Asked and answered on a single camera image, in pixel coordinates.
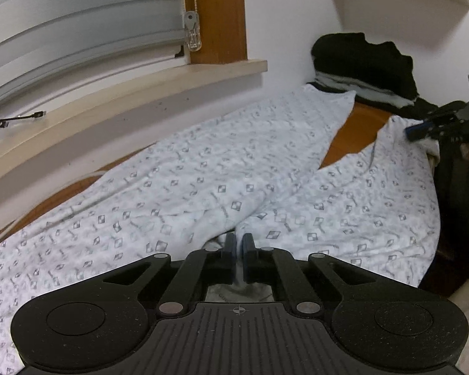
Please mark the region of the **white patterned pajama garment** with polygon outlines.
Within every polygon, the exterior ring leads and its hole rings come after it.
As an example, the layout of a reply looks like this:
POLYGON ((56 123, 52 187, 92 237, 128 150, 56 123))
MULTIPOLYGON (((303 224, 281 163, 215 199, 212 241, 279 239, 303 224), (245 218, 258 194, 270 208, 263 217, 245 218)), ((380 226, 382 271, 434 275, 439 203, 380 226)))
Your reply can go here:
POLYGON ((228 231, 306 258, 323 252, 418 285, 440 234, 430 143, 393 116, 324 167, 353 92, 303 86, 207 120, 121 163, 0 244, 0 372, 22 363, 12 317, 49 291, 158 252, 186 257, 228 231))

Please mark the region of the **black folded clothes pile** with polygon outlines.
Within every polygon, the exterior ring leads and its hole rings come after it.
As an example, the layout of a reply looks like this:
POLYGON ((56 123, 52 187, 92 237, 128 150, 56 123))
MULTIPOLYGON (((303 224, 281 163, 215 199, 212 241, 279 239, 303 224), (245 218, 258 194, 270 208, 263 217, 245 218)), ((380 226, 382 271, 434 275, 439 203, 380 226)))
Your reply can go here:
POLYGON ((356 101, 404 118, 422 119, 437 109, 418 93, 413 58, 395 43, 370 43, 363 32, 319 37, 311 49, 322 92, 355 92, 356 101))

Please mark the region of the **grey roller window blind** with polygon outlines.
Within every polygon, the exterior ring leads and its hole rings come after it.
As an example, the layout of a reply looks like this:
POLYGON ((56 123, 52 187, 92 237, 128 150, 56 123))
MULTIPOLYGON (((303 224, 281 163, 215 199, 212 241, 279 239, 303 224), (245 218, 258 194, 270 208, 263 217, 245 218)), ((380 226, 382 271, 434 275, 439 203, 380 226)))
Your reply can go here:
POLYGON ((41 80, 184 39, 182 0, 0 0, 0 106, 41 80))

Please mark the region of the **beige window sill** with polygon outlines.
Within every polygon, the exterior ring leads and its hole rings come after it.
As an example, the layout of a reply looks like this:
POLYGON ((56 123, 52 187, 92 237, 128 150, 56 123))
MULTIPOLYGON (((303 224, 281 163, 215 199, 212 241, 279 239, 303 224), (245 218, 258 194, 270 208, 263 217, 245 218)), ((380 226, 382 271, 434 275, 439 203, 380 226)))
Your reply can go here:
POLYGON ((56 144, 122 113, 196 88, 267 70, 268 62, 261 59, 188 64, 143 75, 79 98, 0 143, 0 179, 56 144))

